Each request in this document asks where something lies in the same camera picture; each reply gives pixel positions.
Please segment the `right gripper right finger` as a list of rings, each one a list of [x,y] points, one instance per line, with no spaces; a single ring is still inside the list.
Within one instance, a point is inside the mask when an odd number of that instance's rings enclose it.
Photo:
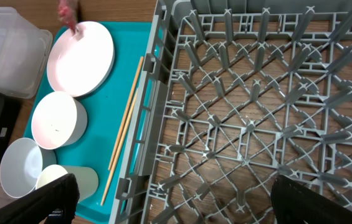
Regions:
[[[352,211],[284,175],[276,177],[270,198],[279,224],[352,223]]]

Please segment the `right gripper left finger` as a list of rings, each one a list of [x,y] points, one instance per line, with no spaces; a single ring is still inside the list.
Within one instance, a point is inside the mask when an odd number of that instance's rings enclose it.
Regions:
[[[72,223],[79,200],[73,174],[66,174],[0,208],[4,223]]]

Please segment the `small white cup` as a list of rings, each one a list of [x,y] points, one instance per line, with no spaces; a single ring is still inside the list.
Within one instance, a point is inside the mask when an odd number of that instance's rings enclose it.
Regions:
[[[36,190],[66,174],[73,174],[76,178],[80,195],[78,203],[92,196],[98,189],[98,175],[92,168],[54,164],[47,166],[40,173],[36,182]]]

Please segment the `grey shallow bowl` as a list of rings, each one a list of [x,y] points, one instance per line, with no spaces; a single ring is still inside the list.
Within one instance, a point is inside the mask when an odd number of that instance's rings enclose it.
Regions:
[[[53,150],[42,149],[30,138],[15,140],[6,149],[0,163],[0,183],[12,198],[21,198],[36,189],[40,173],[57,163]]]

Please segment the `pink rice bowl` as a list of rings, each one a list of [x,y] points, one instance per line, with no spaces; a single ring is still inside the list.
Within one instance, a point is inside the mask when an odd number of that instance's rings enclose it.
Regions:
[[[43,97],[36,106],[31,131],[40,147],[54,150],[77,142],[87,124],[84,106],[66,92],[54,91]]]

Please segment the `red white wrapper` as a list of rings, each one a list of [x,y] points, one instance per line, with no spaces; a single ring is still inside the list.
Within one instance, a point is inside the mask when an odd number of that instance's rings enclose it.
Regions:
[[[72,34],[77,32],[77,14],[78,1],[77,0],[59,0],[57,14],[59,21],[63,26],[71,30]]]

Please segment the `grey dishwasher rack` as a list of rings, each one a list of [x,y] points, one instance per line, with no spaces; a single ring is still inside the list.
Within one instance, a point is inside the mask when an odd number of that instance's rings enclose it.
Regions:
[[[276,223],[284,175],[352,211],[352,1],[158,1],[110,223]]]

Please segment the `clear plastic waste bin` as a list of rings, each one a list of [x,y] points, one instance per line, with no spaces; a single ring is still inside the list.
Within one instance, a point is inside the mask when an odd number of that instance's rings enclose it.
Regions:
[[[53,36],[12,7],[0,7],[0,93],[32,98],[43,76]]]

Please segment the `short wooden chopstick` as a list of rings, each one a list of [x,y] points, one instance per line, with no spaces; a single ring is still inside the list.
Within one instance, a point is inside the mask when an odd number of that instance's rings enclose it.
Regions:
[[[116,167],[117,167],[117,163],[118,163],[118,160],[119,160],[119,157],[120,157],[121,149],[123,147],[123,143],[124,143],[125,136],[126,136],[126,133],[127,133],[127,128],[130,125],[131,116],[132,116],[132,113],[133,113],[133,109],[135,107],[135,101],[136,101],[136,96],[135,95],[136,94],[133,95],[133,99],[131,101],[130,110],[129,110],[128,115],[126,117],[124,130],[123,130],[123,133],[122,133],[121,138],[120,138],[120,143],[119,143],[119,146],[118,146],[118,149],[117,149],[117,153],[115,154],[115,160],[113,162],[113,165],[112,165],[111,169],[109,170],[110,174],[108,176],[107,183],[106,183],[106,186],[105,186],[105,190],[104,190],[104,193],[103,193],[103,196],[102,196],[102,200],[101,200],[101,203],[100,203],[101,206],[103,206],[104,203],[105,203],[108,191],[110,190],[110,185],[111,185],[114,173],[116,171]]]

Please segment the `teal serving tray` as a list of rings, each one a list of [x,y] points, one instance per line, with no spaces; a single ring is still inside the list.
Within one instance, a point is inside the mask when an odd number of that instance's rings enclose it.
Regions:
[[[106,80],[93,92],[78,97],[87,111],[87,128],[76,142],[55,150],[62,166],[92,168],[98,188],[76,208],[94,223],[134,223],[144,207],[144,179],[153,171],[168,87],[160,77],[165,29],[153,22],[105,22],[115,56]],[[128,137],[115,172],[109,163],[136,72],[138,97]]]

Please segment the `large white plate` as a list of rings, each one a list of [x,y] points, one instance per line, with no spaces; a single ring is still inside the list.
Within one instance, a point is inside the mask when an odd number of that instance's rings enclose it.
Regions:
[[[77,24],[55,42],[47,61],[47,79],[54,91],[72,97],[95,91],[111,72],[115,46],[109,30],[98,22]]]

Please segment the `long wooden chopstick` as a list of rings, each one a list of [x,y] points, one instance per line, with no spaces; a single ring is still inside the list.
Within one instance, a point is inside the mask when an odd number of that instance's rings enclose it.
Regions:
[[[119,146],[119,143],[120,143],[120,138],[121,138],[121,135],[122,135],[123,130],[124,130],[126,117],[127,117],[128,112],[130,110],[131,101],[133,99],[133,94],[135,92],[135,89],[136,89],[136,86],[137,86],[137,83],[138,83],[138,80],[139,80],[139,77],[140,77],[140,72],[141,72],[141,68],[142,68],[142,65],[143,65],[143,61],[144,61],[144,56],[141,56],[139,64],[138,64],[138,68],[137,68],[136,73],[135,73],[133,84],[131,86],[131,90],[130,90],[128,101],[127,101],[127,104],[126,104],[126,108],[125,108],[124,113],[123,113],[122,121],[121,121],[119,130],[118,130],[117,138],[116,138],[116,141],[115,141],[115,145],[114,145],[114,148],[113,148],[112,156],[111,156],[110,163],[109,163],[109,166],[108,166],[109,170],[111,169],[111,167],[113,165],[113,162],[115,160],[115,154],[117,153],[117,149],[118,149],[118,146]]]

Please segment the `cardboard backdrop panel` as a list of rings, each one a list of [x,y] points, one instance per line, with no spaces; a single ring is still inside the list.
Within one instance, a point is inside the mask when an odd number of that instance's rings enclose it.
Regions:
[[[97,21],[150,21],[156,0],[79,0],[80,18]],[[28,19],[57,22],[58,2],[52,0],[0,0]]]

